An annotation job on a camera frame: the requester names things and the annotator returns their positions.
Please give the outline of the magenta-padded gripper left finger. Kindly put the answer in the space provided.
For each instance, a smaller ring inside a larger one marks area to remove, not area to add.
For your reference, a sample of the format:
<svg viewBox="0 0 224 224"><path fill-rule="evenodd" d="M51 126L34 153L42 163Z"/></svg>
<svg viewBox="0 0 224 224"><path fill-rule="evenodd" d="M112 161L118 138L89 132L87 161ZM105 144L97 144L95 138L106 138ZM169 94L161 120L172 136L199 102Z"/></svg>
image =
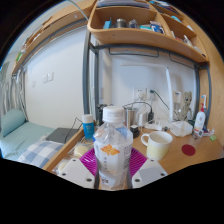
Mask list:
<svg viewBox="0 0 224 224"><path fill-rule="evenodd" d="M99 174L94 150L89 150L81 158L70 159L58 176L81 187L97 189Z"/></svg>

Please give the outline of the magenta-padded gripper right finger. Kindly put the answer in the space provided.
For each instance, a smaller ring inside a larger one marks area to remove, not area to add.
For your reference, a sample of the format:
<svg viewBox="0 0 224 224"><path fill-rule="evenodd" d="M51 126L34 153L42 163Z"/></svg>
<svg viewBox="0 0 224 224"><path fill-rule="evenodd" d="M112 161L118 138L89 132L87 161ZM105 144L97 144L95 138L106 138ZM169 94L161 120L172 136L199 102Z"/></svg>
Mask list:
<svg viewBox="0 0 224 224"><path fill-rule="evenodd" d="M137 149L131 150L127 188L141 188L167 176L167 172L153 159L146 158Z"/></svg>

